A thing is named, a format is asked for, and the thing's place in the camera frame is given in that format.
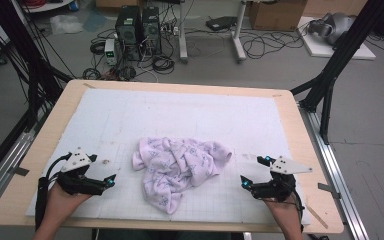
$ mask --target lavender cloth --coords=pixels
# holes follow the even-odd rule
[[[198,187],[220,174],[232,153],[217,142],[194,139],[143,138],[133,154],[133,169],[146,168],[145,199],[158,209],[173,214],[182,192]]]

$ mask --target floor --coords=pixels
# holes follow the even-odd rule
[[[115,21],[95,10],[71,13],[66,9],[36,15],[46,25],[50,16],[71,14],[87,29],[77,34],[50,35],[48,40],[76,76],[91,66],[90,40]],[[205,29],[206,19],[198,18],[188,26]],[[317,76],[329,59],[310,57],[305,47],[283,48],[261,59],[247,59],[238,64],[232,42],[226,35],[188,34],[189,61],[173,60],[175,70],[169,75],[142,74],[136,81],[292,89]],[[384,42],[375,42],[384,48]],[[340,75],[333,95],[329,139],[349,191],[371,239],[384,239],[384,50],[366,42],[376,60],[352,60]],[[53,65],[66,71],[56,54],[47,47]],[[253,48],[257,54],[260,48]],[[108,69],[101,64],[99,69]],[[296,96],[296,100],[305,93]],[[10,64],[0,65],[0,143],[25,112],[27,104]],[[33,228],[1,227],[0,239],[29,239]],[[283,239],[280,234],[253,233],[253,239]],[[62,229],[57,239],[90,239],[90,230]],[[352,239],[345,230],[330,239]]]

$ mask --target table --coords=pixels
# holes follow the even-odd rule
[[[34,218],[25,216],[47,161],[55,150],[61,134],[75,112],[83,93],[89,88],[123,89],[152,92],[202,93],[272,98],[276,102],[283,129],[294,160],[313,167],[311,174],[302,174],[300,184],[306,193],[302,198],[311,213],[312,233],[340,233],[342,220],[331,193],[319,190],[317,183],[326,184],[312,143],[292,94],[287,90],[250,89],[216,86],[195,86],[155,83],[124,83],[103,81],[71,81],[26,154],[20,167],[30,170],[27,176],[14,175],[0,199],[0,225],[33,226]],[[235,232],[279,232],[277,226],[243,223],[200,223],[149,220],[68,219],[64,226],[93,228],[145,228],[172,230],[208,230]]]
[[[245,51],[242,47],[241,40],[239,39],[239,34],[241,33],[242,21],[244,19],[246,2],[248,0],[241,0],[238,10],[238,19],[236,22],[236,30],[232,32],[232,40],[235,46],[236,53],[238,54],[238,62],[241,62],[246,59]],[[185,0],[180,0],[180,26],[179,26],[179,52],[180,52],[180,60],[183,63],[188,62],[188,51],[186,46],[186,33],[185,33]]]

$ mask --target human hand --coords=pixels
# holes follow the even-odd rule
[[[282,229],[285,239],[302,240],[301,222],[295,204],[295,195],[291,194],[284,202],[277,202],[274,199],[263,199],[273,214],[276,223]]]
[[[58,183],[55,183],[48,193],[45,216],[33,239],[51,240],[61,224],[70,217],[77,207],[92,195],[70,195]]]

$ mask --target computer tower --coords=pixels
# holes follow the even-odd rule
[[[137,45],[143,41],[139,6],[122,6],[115,29],[123,49],[124,45]]]
[[[149,55],[161,54],[161,33],[159,9],[146,7],[142,11],[142,24],[144,39],[146,39],[146,53]]]

